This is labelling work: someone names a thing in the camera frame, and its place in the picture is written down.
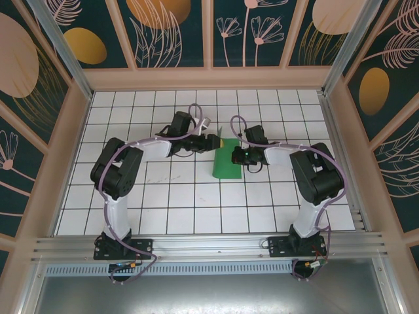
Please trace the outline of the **green paper sheet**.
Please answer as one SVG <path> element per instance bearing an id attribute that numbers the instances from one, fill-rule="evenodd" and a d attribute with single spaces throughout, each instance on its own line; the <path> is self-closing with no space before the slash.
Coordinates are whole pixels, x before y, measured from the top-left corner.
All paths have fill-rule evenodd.
<path id="1" fill-rule="evenodd" d="M 220 180 L 239 180 L 242 178 L 242 168 L 232 162 L 232 153 L 240 145 L 240 141 L 237 138 L 222 138 L 222 130 L 222 126 L 217 130 L 222 145 L 215 150 L 212 176 Z"/>

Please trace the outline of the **grey metal sheet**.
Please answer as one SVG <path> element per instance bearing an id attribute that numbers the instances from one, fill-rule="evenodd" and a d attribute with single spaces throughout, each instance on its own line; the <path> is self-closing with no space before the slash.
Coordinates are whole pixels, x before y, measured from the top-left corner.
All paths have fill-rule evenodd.
<path id="1" fill-rule="evenodd" d="M 116 286 L 106 277 L 45 279 L 35 314 L 388 314 L 368 260 L 291 275 L 172 275 Z"/>

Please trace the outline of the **white gridded table mat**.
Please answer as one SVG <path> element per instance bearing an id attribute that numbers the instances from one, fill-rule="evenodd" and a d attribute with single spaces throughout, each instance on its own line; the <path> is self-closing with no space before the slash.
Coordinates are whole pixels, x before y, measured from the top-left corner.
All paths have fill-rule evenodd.
<path id="1" fill-rule="evenodd" d="M 96 236 L 103 228 L 103 200 L 90 171 L 105 142 L 150 137 L 177 111 L 199 104 L 211 119 L 209 133 L 233 138 L 238 114 L 246 126 L 261 125 L 271 141 L 329 144 L 325 118 L 314 90 L 180 90 L 98 92 L 69 177 L 57 236 Z M 239 179 L 212 175 L 214 154 L 180 152 L 142 164 L 128 196 L 134 234 L 247 234 L 286 232 L 301 206 L 289 168 L 244 167 Z"/>

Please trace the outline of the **aluminium side rail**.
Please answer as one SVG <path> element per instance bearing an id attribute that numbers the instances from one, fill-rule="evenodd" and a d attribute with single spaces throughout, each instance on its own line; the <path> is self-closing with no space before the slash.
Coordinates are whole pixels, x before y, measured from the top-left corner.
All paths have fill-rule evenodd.
<path id="1" fill-rule="evenodd" d="M 346 199 L 348 201 L 348 207 L 350 208 L 355 229 L 357 231 L 370 232 L 372 230 L 371 224 L 365 211 L 359 188 L 356 185 L 350 157 L 344 144 L 342 132 L 338 127 L 338 121 L 333 112 L 331 102 L 329 101 L 329 98 L 324 96 L 321 92 L 318 92 L 318 97 L 333 146 L 334 156 L 342 166 L 348 181 L 346 185 Z"/>

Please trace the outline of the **aluminium mounting rail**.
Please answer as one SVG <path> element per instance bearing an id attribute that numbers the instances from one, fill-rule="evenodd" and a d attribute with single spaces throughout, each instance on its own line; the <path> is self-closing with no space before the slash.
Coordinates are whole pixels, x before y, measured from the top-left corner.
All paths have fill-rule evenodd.
<path id="1" fill-rule="evenodd" d="M 267 260 L 270 234 L 151 235 L 159 262 L 217 262 Z M 66 235 L 39 238 L 32 262 L 93 262 L 95 236 Z M 332 232 L 331 259 L 375 258 L 388 249 L 379 232 Z"/>

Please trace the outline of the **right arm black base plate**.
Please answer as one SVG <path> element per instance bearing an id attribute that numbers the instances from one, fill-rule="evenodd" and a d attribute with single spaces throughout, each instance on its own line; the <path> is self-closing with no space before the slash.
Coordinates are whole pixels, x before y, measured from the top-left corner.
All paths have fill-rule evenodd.
<path id="1" fill-rule="evenodd" d="M 299 236 L 278 236 L 268 238 L 268 251 L 270 257 L 315 257 L 317 253 L 325 256 L 327 254 L 324 237 L 313 235 L 309 238 Z"/>

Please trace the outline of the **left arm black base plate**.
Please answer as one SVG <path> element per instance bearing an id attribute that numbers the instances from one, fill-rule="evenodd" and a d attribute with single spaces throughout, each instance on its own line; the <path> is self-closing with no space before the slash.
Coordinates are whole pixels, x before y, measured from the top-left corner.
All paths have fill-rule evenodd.
<path id="1" fill-rule="evenodd" d="M 121 245 L 114 239 L 97 239 L 95 240 L 95 249 L 93 254 L 94 260 L 150 260 L 151 256 L 141 253 L 138 257 L 138 252 L 128 249 Z M 153 241 L 152 239 L 131 239 L 129 246 L 135 248 L 137 251 L 152 253 Z"/>

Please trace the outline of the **aluminium frame post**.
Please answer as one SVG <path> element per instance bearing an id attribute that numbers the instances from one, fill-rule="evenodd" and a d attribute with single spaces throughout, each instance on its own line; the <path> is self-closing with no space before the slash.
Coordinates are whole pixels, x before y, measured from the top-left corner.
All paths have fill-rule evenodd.
<path id="1" fill-rule="evenodd" d="M 333 91 L 343 70 L 350 61 L 350 58 L 354 55 L 371 22 L 374 20 L 381 3 L 382 0 L 366 0 L 350 32 L 346 36 L 341 49 L 338 51 L 325 82 L 321 87 L 321 95 L 323 97 L 327 97 Z"/>
<path id="2" fill-rule="evenodd" d="M 82 12 L 81 0 L 25 0 L 88 100 L 92 89 L 60 26 L 70 26 Z"/>

